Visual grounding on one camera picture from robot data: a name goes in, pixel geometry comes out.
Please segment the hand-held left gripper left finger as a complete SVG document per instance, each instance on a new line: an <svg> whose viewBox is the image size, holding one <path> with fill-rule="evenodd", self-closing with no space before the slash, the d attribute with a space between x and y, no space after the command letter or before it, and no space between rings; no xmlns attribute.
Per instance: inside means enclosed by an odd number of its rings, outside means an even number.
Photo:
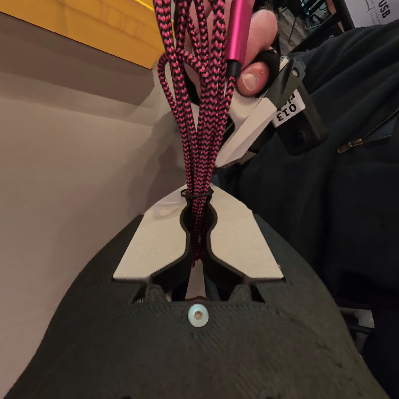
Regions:
<svg viewBox="0 0 399 399"><path fill-rule="evenodd" d="M179 187L144 213L113 274L114 280L150 282L158 272L187 255L190 239L183 225L187 200L181 194L186 189Z"/></svg>

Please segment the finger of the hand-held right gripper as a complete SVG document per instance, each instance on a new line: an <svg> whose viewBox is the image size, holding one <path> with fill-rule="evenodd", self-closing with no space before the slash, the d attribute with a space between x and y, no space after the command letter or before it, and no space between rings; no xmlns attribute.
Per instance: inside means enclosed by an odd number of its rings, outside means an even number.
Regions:
<svg viewBox="0 0 399 399"><path fill-rule="evenodd" d="M234 131L253 133L267 126L276 115L274 103L262 95L261 97L244 97L238 92L233 94L229 116L234 123Z"/></svg>
<svg viewBox="0 0 399 399"><path fill-rule="evenodd" d="M219 150L215 167L220 168L241 158L270 122L244 122L235 129Z"/></svg>

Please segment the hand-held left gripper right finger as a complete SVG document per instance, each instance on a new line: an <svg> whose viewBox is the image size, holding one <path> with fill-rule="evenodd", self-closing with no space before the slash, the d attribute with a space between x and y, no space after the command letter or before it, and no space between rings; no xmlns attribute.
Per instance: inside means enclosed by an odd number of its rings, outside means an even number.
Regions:
<svg viewBox="0 0 399 399"><path fill-rule="evenodd" d="M252 211L219 187L212 190L206 209L206 274L222 286L282 280Z"/></svg>

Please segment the black twist tie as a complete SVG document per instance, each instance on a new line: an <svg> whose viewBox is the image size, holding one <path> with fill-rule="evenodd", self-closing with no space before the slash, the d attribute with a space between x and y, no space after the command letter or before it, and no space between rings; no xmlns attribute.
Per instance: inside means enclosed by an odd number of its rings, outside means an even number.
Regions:
<svg viewBox="0 0 399 399"><path fill-rule="evenodd" d="M189 194L188 189L184 189L180 192L180 195L185 198L185 199L198 199L198 198L204 198L204 197L210 197L214 193L213 189L210 189L207 192L204 193L199 193L199 194Z"/></svg>

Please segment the yellow plastic bin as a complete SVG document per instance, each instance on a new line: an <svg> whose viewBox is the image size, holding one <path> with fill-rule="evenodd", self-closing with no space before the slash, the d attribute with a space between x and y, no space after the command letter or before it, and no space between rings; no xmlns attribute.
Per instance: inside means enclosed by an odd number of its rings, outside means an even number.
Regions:
<svg viewBox="0 0 399 399"><path fill-rule="evenodd" d="M164 53L147 0L2 0L0 11L148 69Z"/></svg>

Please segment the person's right hand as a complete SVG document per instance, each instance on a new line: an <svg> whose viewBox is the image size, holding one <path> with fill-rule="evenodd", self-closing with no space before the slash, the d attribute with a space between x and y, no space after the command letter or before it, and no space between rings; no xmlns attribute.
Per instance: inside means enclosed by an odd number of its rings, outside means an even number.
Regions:
<svg viewBox="0 0 399 399"><path fill-rule="evenodd" d="M280 45L275 13L262 7L252 15L245 61L237 90L245 97L259 97L276 79L280 66Z"/></svg>

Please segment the black white marker board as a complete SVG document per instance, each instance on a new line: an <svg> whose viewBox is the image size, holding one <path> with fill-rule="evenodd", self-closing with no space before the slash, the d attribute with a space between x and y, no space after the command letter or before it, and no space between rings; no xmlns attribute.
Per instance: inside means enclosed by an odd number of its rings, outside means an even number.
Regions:
<svg viewBox="0 0 399 399"><path fill-rule="evenodd" d="M383 25L399 18L398 0L345 0L354 27Z"/></svg>

